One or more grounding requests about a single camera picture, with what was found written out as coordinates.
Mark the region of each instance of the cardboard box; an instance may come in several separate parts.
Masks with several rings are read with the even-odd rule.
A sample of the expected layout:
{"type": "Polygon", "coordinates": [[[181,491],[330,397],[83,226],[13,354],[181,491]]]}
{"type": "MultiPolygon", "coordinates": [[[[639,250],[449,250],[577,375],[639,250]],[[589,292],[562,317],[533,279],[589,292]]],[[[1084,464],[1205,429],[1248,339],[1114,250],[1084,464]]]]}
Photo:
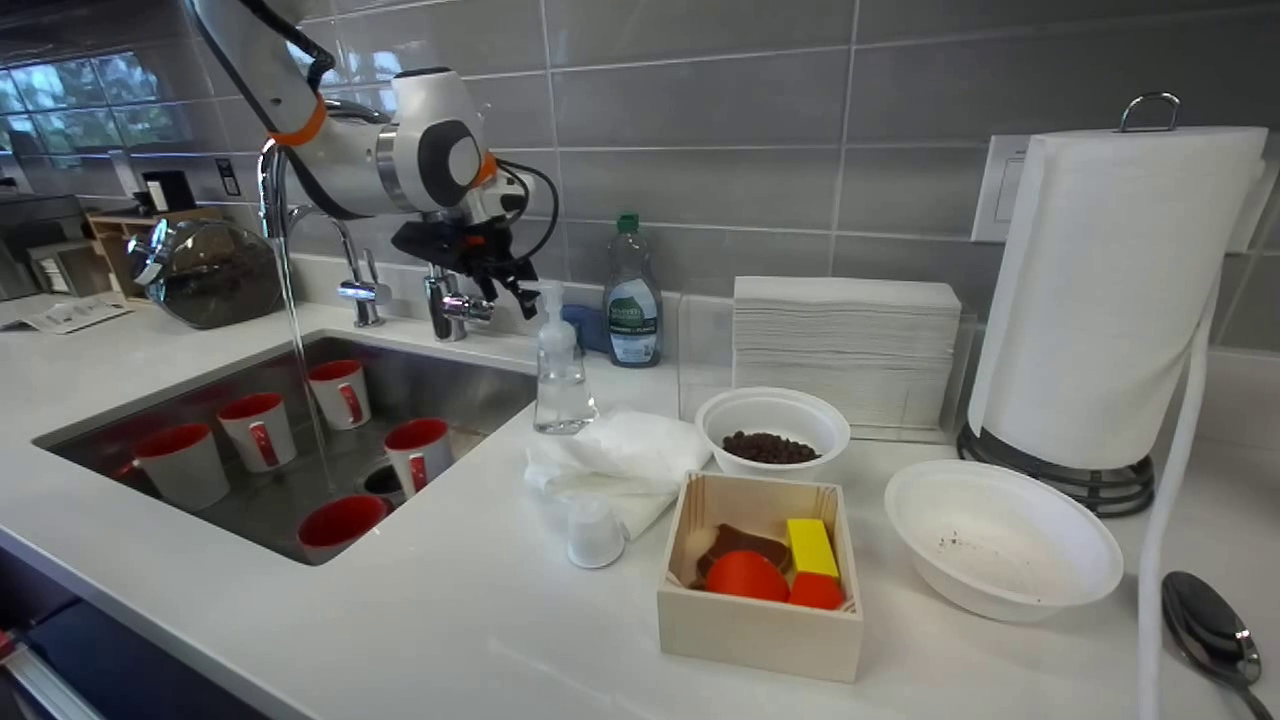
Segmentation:
{"type": "Polygon", "coordinates": [[[748,664],[770,672],[857,679],[863,602],[839,485],[693,475],[677,506],[668,566],[655,588],[661,654],[748,664]],[[784,541],[787,516],[832,527],[845,607],[798,607],[693,588],[695,561],[722,523],[784,541]]]}

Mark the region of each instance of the red tomato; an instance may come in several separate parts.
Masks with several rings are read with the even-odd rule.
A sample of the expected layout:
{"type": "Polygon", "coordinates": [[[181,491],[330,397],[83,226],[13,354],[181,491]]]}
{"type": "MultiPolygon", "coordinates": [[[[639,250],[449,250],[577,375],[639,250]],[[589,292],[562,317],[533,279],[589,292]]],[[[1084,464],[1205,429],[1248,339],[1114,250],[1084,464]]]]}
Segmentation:
{"type": "Polygon", "coordinates": [[[787,603],[839,607],[845,603],[845,588],[839,588],[838,575],[798,571],[787,603]]]}
{"type": "Polygon", "coordinates": [[[770,556],[748,548],[716,556],[705,588],[724,595],[787,602],[784,571],[770,556]]]}

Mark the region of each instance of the sink basin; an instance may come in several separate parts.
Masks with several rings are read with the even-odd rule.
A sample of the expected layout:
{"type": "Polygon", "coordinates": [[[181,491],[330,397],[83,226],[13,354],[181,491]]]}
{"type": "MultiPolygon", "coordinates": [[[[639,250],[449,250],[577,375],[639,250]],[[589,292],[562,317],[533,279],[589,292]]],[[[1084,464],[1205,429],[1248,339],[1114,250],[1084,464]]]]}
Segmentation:
{"type": "Polygon", "coordinates": [[[305,516],[337,498],[359,491],[364,475],[389,468],[383,433],[408,417],[446,417],[453,457],[468,457],[487,433],[533,405],[537,380],[509,368],[484,368],[464,360],[421,358],[404,349],[308,338],[305,354],[292,346],[266,358],[227,366],[222,372],[198,375],[187,385],[163,390],[138,405],[113,408],[105,417],[82,419],[73,429],[47,433],[36,443],[121,482],[152,502],[163,498],[141,471],[123,471],[145,435],[171,426],[215,429],[215,452],[225,462],[232,491],[213,510],[185,510],[225,532],[266,544],[299,566],[324,566],[308,556],[297,541],[305,516]],[[371,419],[364,429],[332,433],[305,385],[305,366],[322,360],[359,360],[367,380],[371,419]],[[232,397],[280,391],[297,439],[297,462],[272,475],[255,475],[242,464],[232,439],[215,429],[215,408],[232,397]]]}

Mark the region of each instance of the yellow sponge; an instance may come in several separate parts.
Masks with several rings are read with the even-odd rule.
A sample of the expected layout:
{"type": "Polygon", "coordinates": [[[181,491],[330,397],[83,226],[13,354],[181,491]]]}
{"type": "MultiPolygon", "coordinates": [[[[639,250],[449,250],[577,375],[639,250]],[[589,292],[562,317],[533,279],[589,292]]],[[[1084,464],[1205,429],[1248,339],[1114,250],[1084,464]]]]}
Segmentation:
{"type": "Polygon", "coordinates": [[[839,575],[825,519],[793,516],[787,519],[787,544],[793,544],[798,571],[839,575]]]}

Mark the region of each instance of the white bowl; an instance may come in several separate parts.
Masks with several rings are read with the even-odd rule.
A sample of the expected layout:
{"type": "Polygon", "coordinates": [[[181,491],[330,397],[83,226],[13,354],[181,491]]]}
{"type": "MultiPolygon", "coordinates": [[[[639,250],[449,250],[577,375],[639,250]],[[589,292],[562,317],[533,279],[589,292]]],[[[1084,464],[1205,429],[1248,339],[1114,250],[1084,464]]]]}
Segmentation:
{"type": "Polygon", "coordinates": [[[793,390],[731,390],[714,397],[695,413],[695,429],[716,452],[716,464],[729,475],[810,475],[832,482],[832,462],[848,448],[848,419],[821,397],[793,390]],[[776,433],[784,439],[810,443],[818,462],[810,464],[758,464],[724,452],[724,435],[731,433],[776,433]]]}
{"type": "Polygon", "coordinates": [[[1064,491],[994,464],[933,462],[890,482],[884,514],[954,603],[1033,623],[1116,594],[1116,538],[1064,491]]]}

